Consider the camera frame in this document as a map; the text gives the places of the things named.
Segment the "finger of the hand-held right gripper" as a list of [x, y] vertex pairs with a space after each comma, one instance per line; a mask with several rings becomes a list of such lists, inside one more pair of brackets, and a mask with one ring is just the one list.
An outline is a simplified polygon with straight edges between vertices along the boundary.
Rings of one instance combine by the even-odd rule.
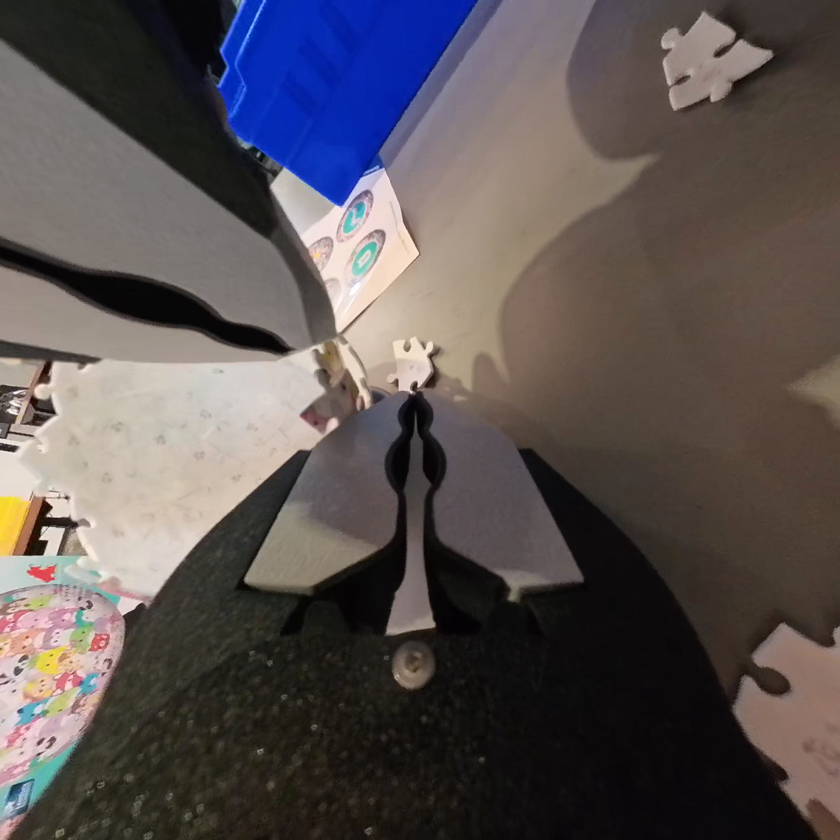
[[292, 351], [333, 310], [294, 229], [266, 238], [2, 44], [2, 259], [284, 259]]
[[284, 259], [2, 259], [2, 344], [56, 361], [266, 361], [292, 351], [292, 274]]

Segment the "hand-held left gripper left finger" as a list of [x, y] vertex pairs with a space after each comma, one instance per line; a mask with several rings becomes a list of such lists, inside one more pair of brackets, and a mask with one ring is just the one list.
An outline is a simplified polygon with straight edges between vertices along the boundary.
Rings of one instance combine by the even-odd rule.
[[383, 634], [405, 570], [405, 485], [414, 396], [356, 413], [309, 453], [248, 567], [255, 591], [339, 602]]

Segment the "printed instruction sheet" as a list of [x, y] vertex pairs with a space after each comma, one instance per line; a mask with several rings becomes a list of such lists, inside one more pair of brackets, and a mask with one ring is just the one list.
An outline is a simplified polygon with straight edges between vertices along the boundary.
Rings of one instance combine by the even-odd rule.
[[375, 160], [342, 205], [332, 205], [287, 170], [270, 184], [306, 246], [346, 330], [418, 257], [392, 182]]

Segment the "colourful 3D puzzle ball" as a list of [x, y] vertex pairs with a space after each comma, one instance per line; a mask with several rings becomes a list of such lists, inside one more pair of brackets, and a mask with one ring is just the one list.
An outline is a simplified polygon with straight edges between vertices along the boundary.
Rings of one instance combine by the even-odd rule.
[[42, 393], [56, 415], [19, 458], [68, 498], [85, 551], [69, 577], [143, 601], [292, 456], [372, 405], [344, 338], [274, 361], [61, 362]]

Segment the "yellow storage bin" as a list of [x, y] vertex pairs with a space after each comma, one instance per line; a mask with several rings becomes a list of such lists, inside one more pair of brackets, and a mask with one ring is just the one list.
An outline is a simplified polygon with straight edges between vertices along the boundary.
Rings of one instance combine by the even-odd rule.
[[44, 504], [43, 497], [1, 497], [1, 557], [27, 553]]

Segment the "colourful puzzle box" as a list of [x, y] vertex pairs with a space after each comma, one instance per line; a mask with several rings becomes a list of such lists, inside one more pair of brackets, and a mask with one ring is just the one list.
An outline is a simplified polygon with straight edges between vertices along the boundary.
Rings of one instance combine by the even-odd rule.
[[112, 679], [134, 597], [67, 556], [1, 560], [1, 823], [8, 838], [46, 791]]

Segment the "white puzzle piece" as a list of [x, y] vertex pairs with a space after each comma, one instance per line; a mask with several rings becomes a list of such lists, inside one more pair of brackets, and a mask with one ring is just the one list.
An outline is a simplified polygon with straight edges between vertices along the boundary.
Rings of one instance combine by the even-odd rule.
[[789, 689], [771, 695], [744, 676], [733, 713], [752, 745], [786, 774], [782, 788], [807, 815], [816, 802], [839, 819], [839, 629], [820, 645], [781, 624], [752, 654]]
[[660, 46], [668, 101], [675, 112], [721, 101], [735, 83], [774, 57], [771, 49], [751, 44], [705, 11], [687, 31], [673, 27], [664, 32]]
[[399, 392], [416, 394], [422, 391], [435, 374], [437, 345], [433, 341], [423, 342], [412, 337], [394, 341], [392, 351], [395, 369], [386, 377], [388, 384]]

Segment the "blue storage bin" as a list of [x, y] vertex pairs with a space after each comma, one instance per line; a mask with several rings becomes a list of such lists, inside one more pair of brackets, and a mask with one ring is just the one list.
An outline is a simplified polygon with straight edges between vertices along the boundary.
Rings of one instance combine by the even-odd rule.
[[241, 2], [220, 49], [228, 125], [341, 205], [475, 4]]

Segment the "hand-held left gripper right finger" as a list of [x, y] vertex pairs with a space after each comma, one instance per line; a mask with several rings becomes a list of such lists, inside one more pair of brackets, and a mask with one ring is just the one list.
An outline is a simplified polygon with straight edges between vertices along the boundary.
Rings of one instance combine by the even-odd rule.
[[434, 392], [423, 441], [424, 572], [437, 629], [478, 631], [497, 606], [577, 588], [584, 574], [513, 440]]

